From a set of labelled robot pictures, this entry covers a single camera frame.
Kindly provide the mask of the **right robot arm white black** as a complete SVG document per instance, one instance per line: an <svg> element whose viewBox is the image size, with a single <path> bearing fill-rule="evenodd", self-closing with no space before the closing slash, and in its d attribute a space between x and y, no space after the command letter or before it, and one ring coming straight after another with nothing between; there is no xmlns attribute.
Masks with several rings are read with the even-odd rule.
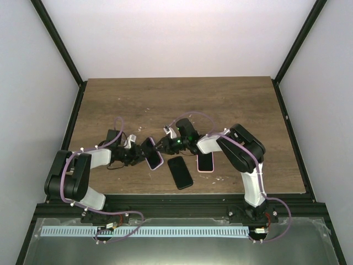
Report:
<svg viewBox="0 0 353 265"><path fill-rule="evenodd" d="M179 135L170 126L165 126L163 130L166 136L154 145L154 149L168 155L185 150L194 155L223 152L242 176L246 218L251 222L260 221L266 210L262 179L264 145L240 124L225 128L222 132L201 135L189 119L182 118L176 122L176 128Z"/></svg>

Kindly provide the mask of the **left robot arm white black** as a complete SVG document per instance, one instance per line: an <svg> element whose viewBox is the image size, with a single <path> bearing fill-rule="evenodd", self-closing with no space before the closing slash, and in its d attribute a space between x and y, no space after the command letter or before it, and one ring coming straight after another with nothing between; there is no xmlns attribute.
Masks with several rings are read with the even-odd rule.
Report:
<svg viewBox="0 0 353 265"><path fill-rule="evenodd" d="M45 194L50 198L61 198L71 205L79 204L93 209L93 216L99 222L108 222L113 210L105 204L106 196L89 186L90 170L109 166L115 161L122 162L123 166L134 166L154 150L149 138L140 145L136 144L135 135L129 135L122 144L123 134L119 130L109 129L106 140L92 149L77 152L59 150L44 184Z"/></svg>

